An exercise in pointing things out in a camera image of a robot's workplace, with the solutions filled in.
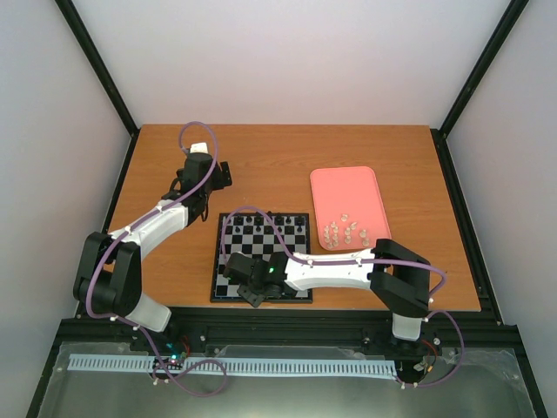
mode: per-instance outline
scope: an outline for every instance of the pink tray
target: pink tray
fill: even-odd
[[[310,175],[313,205],[320,245],[329,251],[356,250],[365,248],[359,233],[366,230],[369,247],[375,246],[378,238],[391,238],[386,222],[383,201],[375,173],[369,167],[319,168]],[[347,221],[340,216],[348,215]],[[327,248],[325,226],[336,222],[339,231],[339,245]],[[352,231],[350,244],[345,243],[345,230],[357,222]]]

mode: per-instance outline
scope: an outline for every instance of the white wall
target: white wall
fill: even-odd
[[[557,3],[530,2],[449,145],[505,322],[557,416]]]
[[[140,124],[439,127],[508,0],[77,0]]]
[[[23,417],[129,142],[53,1],[0,13],[0,416]]]

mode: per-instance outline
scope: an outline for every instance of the gray floor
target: gray floor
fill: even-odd
[[[470,352],[461,370],[436,388],[400,389],[394,381],[362,378],[230,378],[226,390],[194,398],[172,384],[154,387],[145,374],[67,372],[55,368],[40,416],[88,417],[528,417],[527,392],[509,353]],[[442,359],[436,375],[452,365]],[[193,375],[184,384],[218,386]]]

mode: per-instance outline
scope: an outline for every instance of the chessboard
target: chessboard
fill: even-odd
[[[281,231],[286,247],[291,253],[310,253],[310,226],[307,213],[267,213]],[[245,302],[238,296],[239,285],[231,285],[223,277],[225,260],[230,254],[241,252],[253,258],[268,261],[271,254],[284,251],[272,227],[257,213],[238,213],[223,226],[228,213],[218,216],[217,249],[211,285],[211,302]],[[226,257],[220,253],[220,237],[225,228]],[[273,303],[312,303],[312,290],[297,292],[294,297],[273,299]]]

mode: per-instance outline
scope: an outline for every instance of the wooden table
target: wooden table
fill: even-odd
[[[180,125],[144,125],[111,222],[111,230],[146,213],[167,192],[184,165],[178,148]],[[232,187],[214,192],[209,219],[198,219],[157,247],[144,261],[144,290],[168,306],[249,307],[211,303],[211,272],[218,214],[241,205],[265,211],[308,212],[313,253],[317,240],[310,172],[322,167],[370,166],[376,173],[393,239],[448,273],[432,308],[480,310],[472,275],[448,198],[433,140],[426,126],[215,125],[219,161],[228,161]],[[185,145],[211,143],[200,127]],[[439,277],[432,275],[432,286]],[[372,293],[320,288],[312,304],[262,307],[385,309]]]

